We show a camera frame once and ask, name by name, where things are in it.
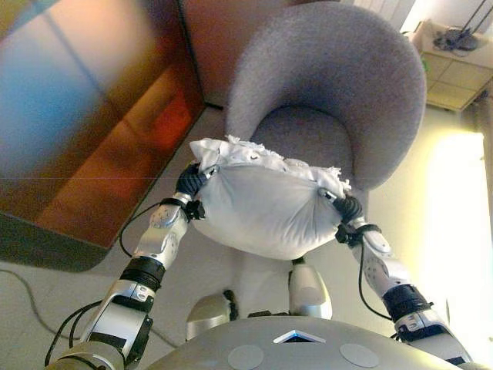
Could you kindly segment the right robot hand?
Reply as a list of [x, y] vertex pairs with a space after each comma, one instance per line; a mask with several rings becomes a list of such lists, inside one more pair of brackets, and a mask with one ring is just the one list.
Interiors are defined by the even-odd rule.
[[320, 188], [318, 193], [339, 213], [342, 224], [349, 224], [352, 220], [363, 216], [363, 207], [356, 197], [351, 195], [337, 197], [325, 188]]

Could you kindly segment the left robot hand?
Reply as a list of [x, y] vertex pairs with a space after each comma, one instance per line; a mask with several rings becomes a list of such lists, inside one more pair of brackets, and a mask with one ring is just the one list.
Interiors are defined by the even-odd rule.
[[191, 163], [178, 177], [176, 193], [194, 198], [201, 187], [218, 171], [217, 166], [211, 166], [205, 170], [200, 169], [199, 163]]

